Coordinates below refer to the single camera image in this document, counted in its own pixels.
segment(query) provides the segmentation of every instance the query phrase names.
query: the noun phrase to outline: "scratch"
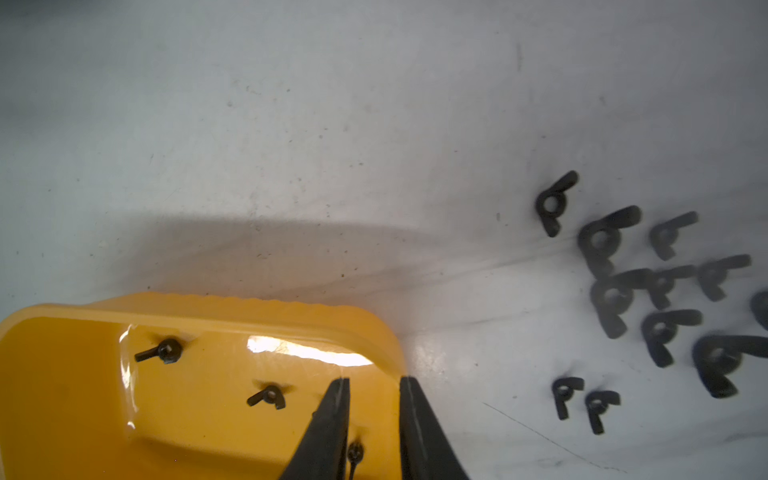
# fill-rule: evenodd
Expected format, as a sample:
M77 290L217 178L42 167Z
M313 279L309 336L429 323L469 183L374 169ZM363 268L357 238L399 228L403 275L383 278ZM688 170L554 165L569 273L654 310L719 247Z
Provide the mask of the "scratch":
M621 362L622 362L624 365L628 366L628 367L629 367L631 370L633 370L633 371L635 371L635 372L637 372L637 373L642 373L640 370L638 370L638 369L634 368L634 367L633 367L633 366L632 366L630 363L627 363L627 362L625 362L624 360L621 360Z
M682 70L683 63L685 62L684 58L681 58L677 65L675 65L674 70L672 71L672 78L670 79L669 83L673 84L675 81L677 81L677 77L680 76L680 70Z
M518 420L516 420L516 419L513 419L511 416L507 415L506 413L502 412L501 410L497 409L496 407L494 407L494 406L490 406L488 403L485 403L485 402L483 402L482 404L483 404L483 405L485 405L485 406L487 406L487 407L488 407L488 408L490 408L491 410L495 410L496 412L499 412L499 413L501 413L503 416L505 416L505 417L507 417L508 419L512 420L513 422L517 423L517 424L518 424L518 425L520 425L521 427L524 427L524 428L526 428L526 429L530 430L531 432L535 433L536 435L538 435L538 436L542 437L544 440L546 440L547 442L550 442L552 445L555 445L555 446L559 447L560 449L563 449L563 450L565 450L566 452L570 453L571 455L573 455L573 456L574 456L574 457L576 457L576 458L580 458L581 460L584 460L584 461L585 461L586 463L588 463L589 465L593 465L593 466L595 466L595 467L598 467L598 468L602 468L603 470L615 470L615 471L617 471L617 472L626 473L624 470L621 470L621 469L619 469L619 468L614 468L614 467L604 467L604 466L602 466L602 465L598 465L597 463L594 463L594 462L590 462L589 460L587 460L586 458L582 457L582 456L581 456L581 455L579 455L578 453L574 453L574 452L572 452L571 450L568 450L568 449L566 449L566 448L565 448L563 445L560 445L560 444L559 444L559 443L557 443L555 440L552 440L552 439L550 439L549 437L542 435L541 433L539 433L539 432L537 432L536 430L532 429L531 427L529 427L528 425L524 424L523 422L520 422L520 421L518 421Z
M382 292L382 291L386 291L386 290L373 290L374 293ZM444 326L436 326L436 327L425 328L420 330L412 330L410 332L397 333L397 337L399 339L405 339L410 336L425 335L427 333L439 333L439 332L445 332L453 329L463 329L468 326L477 326L477 325L483 325L486 323L505 322L509 320L519 320L519 319L524 319L526 313L529 313L529 312L527 311L522 313L518 312L514 315L492 316L485 319L472 320L471 322L467 322L467 323L456 323L454 325L448 324Z
M768 436L768 432L734 433L733 435L728 435L723 440L723 443L731 443L731 442L736 442L738 440L744 440L744 439L759 439L765 436Z
M171 197L172 197L172 196L173 196L173 195L174 195L176 192L178 192L180 188L181 188L181 187L177 187L177 188L176 188L176 190L174 190L174 191L170 192L170 195L168 195L168 196L165 198L165 200L163 200L163 202L167 202L167 201L168 201L168 199L169 199L169 198L171 198Z
M518 71L523 71L523 46L519 41L515 42L515 53L518 58Z

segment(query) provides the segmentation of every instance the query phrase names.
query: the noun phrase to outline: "white table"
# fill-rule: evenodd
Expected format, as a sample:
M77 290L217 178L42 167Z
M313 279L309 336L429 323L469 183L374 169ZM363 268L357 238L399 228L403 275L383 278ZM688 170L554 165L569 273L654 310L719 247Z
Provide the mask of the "white table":
M768 364L737 397L690 360L764 334L763 2L13 2L0 7L2 316L137 291L351 304L402 340L474 480L764 478ZM532 208L570 169L556 239ZM578 229L630 204L618 270L751 253L720 303L693 281L676 364L609 340ZM656 222L701 222L662 262ZM623 404L592 435L563 373Z

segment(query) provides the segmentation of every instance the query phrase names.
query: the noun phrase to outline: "yellow bin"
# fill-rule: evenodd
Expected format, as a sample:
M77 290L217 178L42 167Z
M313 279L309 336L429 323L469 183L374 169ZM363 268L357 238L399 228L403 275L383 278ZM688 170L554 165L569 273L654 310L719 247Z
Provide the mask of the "yellow bin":
M181 357L136 362L176 339ZM356 480L399 478L397 338L351 306L138 293L0 323L0 478L280 476L329 383L349 377ZM286 407L246 400L269 385Z

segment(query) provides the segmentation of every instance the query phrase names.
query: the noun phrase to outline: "white surface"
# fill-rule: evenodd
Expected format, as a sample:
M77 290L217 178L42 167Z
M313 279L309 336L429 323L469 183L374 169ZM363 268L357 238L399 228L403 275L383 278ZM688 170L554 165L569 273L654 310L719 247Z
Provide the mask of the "white surface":
M689 351L764 333L767 31L758 0L6 2L2 315L147 289L348 303L399 334L475 480L764 478L766 364L718 401ZM532 201L571 168L551 240ZM643 293L601 332L575 245L629 204L619 270L662 266L648 229L691 209L671 266L753 255L721 303L679 284L705 326L664 370ZM557 420L568 370L621 393L606 435L582 394Z

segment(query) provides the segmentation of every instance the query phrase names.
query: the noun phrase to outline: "yellow plastic tray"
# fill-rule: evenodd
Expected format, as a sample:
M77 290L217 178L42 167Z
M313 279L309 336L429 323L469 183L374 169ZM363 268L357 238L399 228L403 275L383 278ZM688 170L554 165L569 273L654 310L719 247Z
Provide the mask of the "yellow plastic tray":
M167 337L178 362L136 363ZM0 471L21 478L277 478L350 378L355 479L399 478L397 338L351 306L139 293L0 323ZM282 389L286 408L246 399Z

